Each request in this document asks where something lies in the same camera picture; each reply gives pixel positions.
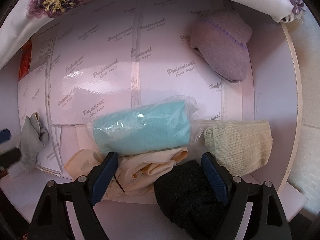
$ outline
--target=black string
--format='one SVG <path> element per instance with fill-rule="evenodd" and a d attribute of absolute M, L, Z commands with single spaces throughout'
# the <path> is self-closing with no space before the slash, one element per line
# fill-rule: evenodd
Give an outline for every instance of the black string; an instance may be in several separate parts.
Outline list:
<path fill-rule="evenodd" d="M 113 177 L 115 178 L 116 183 L 119 185 L 120 189 L 125 193 L 124 189 L 123 189 L 123 188 L 121 187 L 121 185 L 119 184 L 119 182 L 118 182 L 118 180 L 117 180 L 116 176 L 115 176 L 115 175 L 113 175 Z"/>

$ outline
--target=red object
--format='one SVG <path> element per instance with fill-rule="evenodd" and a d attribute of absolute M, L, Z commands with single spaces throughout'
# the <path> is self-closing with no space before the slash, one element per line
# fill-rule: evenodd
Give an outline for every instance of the red object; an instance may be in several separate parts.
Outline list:
<path fill-rule="evenodd" d="M 20 61 L 20 70 L 19 70 L 19 80 L 24 77 L 30 69 L 30 60 L 31 60 L 31 39 L 29 39 L 23 46 L 22 46 L 22 56 Z"/>

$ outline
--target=teal fabric roll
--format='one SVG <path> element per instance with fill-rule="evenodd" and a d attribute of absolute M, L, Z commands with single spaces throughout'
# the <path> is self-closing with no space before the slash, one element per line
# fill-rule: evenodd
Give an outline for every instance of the teal fabric roll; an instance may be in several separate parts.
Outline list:
<path fill-rule="evenodd" d="M 137 155 L 188 145 L 191 125 L 183 100 L 141 106 L 97 118 L 94 140 L 103 154 Z"/>

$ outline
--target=blue gripper pad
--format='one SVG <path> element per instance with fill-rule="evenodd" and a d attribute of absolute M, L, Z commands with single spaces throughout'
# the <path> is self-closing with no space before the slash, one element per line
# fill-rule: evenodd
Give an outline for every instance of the blue gripper pad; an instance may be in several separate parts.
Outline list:
<path fill-rule="evenodd" d="M 223 206 L 227 206 L 229 203 L 227 185 L 213 165 L 207 153 L 203 154 L 201 157 L 201 167 L 216 199 L 219 202 L 222 202 Z"/>
<path fill-rule="evenodd" d="M 103 162 L 97 166 L 100 174 L 96 177 L 92 185 L 92 195 L 90 197 L 90 204 L 94 206 L 102 200 L 110 181 L 118 168 L 118 156 L 116 153 L 109 153 Z"/>
<path fill-rule="evenodd" d="M 6 141 L 9 141 L 11 138 L 11 133 L 8 129 L 4 129 L 0 131 L 0 143 L 4 143 Z"/>

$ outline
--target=purple stitching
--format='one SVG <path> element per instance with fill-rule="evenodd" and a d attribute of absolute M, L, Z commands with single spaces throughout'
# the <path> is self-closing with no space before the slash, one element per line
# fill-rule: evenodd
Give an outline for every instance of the purple stitching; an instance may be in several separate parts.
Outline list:
<path fill-rule="evenodd" d="M 225 35 L 227 35 L 227 36 L 229 36 L 231 39 L 233 39 L 238 45 L 240 45 L 240 46 L 243 47 L 243 48 L 247 48 L 247 46 L 246 46 L 245 44 L 237 41 L 234 37 L 232 37 L 232 36 L 230 35 L 230 33 L 226 32 L 226 31 L 225 31 L 224 29 L 222 29 L 219 25 L 217 25 L 217 24 L 215 24 L 215 23 L 213 23 L 212 21 L 209 21 L 209 20 L 207 20 L 207 19 L 201 19 L 200 21 L 201 21 L 201 22 L 207 22 L 207 23 L 215 26 L 216 28 L 218 28 L 219 30 L 221 30 Z"/>

